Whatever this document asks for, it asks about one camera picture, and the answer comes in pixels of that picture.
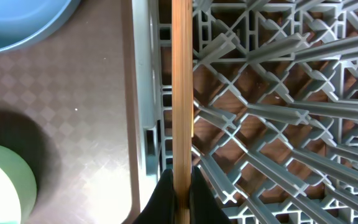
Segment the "brown tabletop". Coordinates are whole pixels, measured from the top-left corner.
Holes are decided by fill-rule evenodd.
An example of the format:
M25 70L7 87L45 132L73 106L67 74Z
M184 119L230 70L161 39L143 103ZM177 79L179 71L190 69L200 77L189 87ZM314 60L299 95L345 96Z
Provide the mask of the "brown tabletop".
M121 223L139 212L122 2L83 0L48 39L0 54L0 145L27 161L39 189L28 223Z

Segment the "wooden stick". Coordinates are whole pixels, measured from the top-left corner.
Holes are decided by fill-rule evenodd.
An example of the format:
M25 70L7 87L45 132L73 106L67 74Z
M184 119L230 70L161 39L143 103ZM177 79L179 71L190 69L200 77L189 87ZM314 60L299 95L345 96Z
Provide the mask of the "wooden stick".
M193 127L193 2L172 1L173 188L178 206L175 223L189 224L191 130Z

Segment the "blue bowl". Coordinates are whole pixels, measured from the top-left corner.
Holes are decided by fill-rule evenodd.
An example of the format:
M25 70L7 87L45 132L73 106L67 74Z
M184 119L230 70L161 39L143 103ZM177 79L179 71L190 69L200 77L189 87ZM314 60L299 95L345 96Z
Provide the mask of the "blue bowl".
M0 0L0 52L32 45L55 32L81 0Z

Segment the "dish rack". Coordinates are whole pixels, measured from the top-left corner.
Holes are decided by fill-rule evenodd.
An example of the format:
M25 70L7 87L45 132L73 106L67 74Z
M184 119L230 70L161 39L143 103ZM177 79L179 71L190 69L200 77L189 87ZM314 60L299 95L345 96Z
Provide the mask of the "dish rack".
M142 206L172 168L170 6L134 4ZM193 165L224 213L358 223L358 0L193 1L193 37Z

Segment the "bowl rim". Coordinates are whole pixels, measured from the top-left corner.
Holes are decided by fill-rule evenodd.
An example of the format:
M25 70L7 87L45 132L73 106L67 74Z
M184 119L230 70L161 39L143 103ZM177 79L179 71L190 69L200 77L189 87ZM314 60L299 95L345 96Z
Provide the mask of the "bowl rim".
M41 29L39 29L38 31L36 31L35 33L33 33L32 35L16 42L13 43L11 45L5 46L5 47L1 47L0 48L0 52L6 51L6 50L10 50L13 49L14 47L18 47L26 42L28 42L29 40L33 39L34 37L38 36L40 33L42 33L43 31L47 30L53 23L55 23L58 18L66 11L67 7L70 5L70 3L74 2L75 0L66 0L66 3L63 5L63 7L57 12L57 14L52 17L52 19L46 23L43 27L41 27Z

